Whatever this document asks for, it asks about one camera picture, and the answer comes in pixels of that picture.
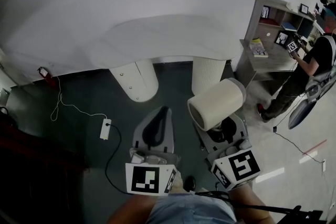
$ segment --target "white cable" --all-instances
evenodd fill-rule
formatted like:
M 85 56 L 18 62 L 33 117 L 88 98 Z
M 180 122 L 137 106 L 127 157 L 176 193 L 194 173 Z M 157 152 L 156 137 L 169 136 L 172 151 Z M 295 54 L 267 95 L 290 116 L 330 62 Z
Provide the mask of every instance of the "white cable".
M 64 105 L 64 106 L 73 106 L 73 107 L 74 107 L 75 109 L 77 109 L 79 112 L 81 112 L 81 113 L 83 113 L 83 114 L 86 114 L 86 115 L 88 115 L 88 116 L 103 115 L 103 116 L 105 116 L 105 118 L 107 119 L 107 116 L 106 116 L 105 114 L 102 114 L 102 113 L 89 114 L 89 113 L 86 113 L 86 112 L 84 112 L 84 111 L 81 111 L 78 107 L 76 107 L 76 106 L 73 105 L 73 104 L 64 104 L 64 103 L 63 103 L 63 100 L 62 100 L 61 82 L 60 82 L 60 80 L 59 80 L 58 77 L 56 77 L 56 78 L 58 79 L 59 92 L 58 92 L 58 98 L 57 98 L 57 104 L 56 104 L 56 107 L 55 107 L 55 109 L 53 110 L 53 112 L 52 112 L 51 115 L 50 115 L 50 119 L 51 119 L 52 121 L 57 121 L 57 117 L 58 117 L 58 104 L 59 104 L 59 103 L 61 103 L 61 104 Z M 56 118 L 53 119 L 52 115 L 54 114 L 55 111 L 56 111 Z

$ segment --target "white cylinder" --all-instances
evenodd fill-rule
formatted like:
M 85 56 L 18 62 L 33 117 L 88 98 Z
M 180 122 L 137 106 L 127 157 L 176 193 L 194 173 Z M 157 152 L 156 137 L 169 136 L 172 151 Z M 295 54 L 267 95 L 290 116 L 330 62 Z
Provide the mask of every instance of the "white cylinder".
M 194 57 L 193 82 L 191 89 L 194 95 L 220 82 L 226 61 Z
M 225 79 L 188 100 L 194 122 L 208 131 L 239 109 L 246 98 L 244 86 L 236 79 Z
M 151 59 L 111 68 L 110 71 L 128 97 L 135 102 L 148 101 L 159 88 Z

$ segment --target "book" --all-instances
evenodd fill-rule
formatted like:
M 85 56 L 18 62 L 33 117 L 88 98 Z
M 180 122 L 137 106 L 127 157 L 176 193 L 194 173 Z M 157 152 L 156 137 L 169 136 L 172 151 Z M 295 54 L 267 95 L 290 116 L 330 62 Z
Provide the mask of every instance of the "book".
M 250 42 L 250 50 L 252 51 L 254 57 L 268 57 L 268 53 L 265 50 L 260 38 L 254 39 Z
M 294 31 L 294 32 L 297 31 L 295 27 L 289 22 L 283 22 L 281 26 L 287 31 Z

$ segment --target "black shoe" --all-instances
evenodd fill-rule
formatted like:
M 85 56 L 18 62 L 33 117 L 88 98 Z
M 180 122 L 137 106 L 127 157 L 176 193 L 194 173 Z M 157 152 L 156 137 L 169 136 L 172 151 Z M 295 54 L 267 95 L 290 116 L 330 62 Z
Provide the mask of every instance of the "black shoe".
M 186 192 L 189 191 L 195 191 L 196 188 L 196 180 L 195 177 L 189 176 L 184 182 L 183 188 L 185 189 Z
M 269 120 L 265 120 L 263 117 L 262 117 L 262 113 L 263 113 L 263 111 L 264 111 L 265 109 L 264 109 L 264 107 L 263 107 L 263 105 L 262 104 L 257 104 L 257 113 L 258 113 L 258 115 L 260 116 L 260 118 L 261 118 L 261 120 L 263 121 L 263 122 L 269 122 Z

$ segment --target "picture frame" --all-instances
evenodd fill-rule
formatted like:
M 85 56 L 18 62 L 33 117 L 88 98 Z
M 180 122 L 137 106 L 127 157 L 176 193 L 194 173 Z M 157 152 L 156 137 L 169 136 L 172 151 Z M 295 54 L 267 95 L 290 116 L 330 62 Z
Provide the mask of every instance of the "picture frame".
M 286 33 L 285 31 L 279 31 L 274 43 L 284 46 L 288 37 L 288 33 Z
M 308 6 L 301 3 L 301 6 L 300 6 L 301 13 L 308 14 L 308 9 L 309 9 Z
M 269 7 L 269 6 L 263 6 L 260 18 L 268 19 L 270 9 L 271 9 L 271 7 Z

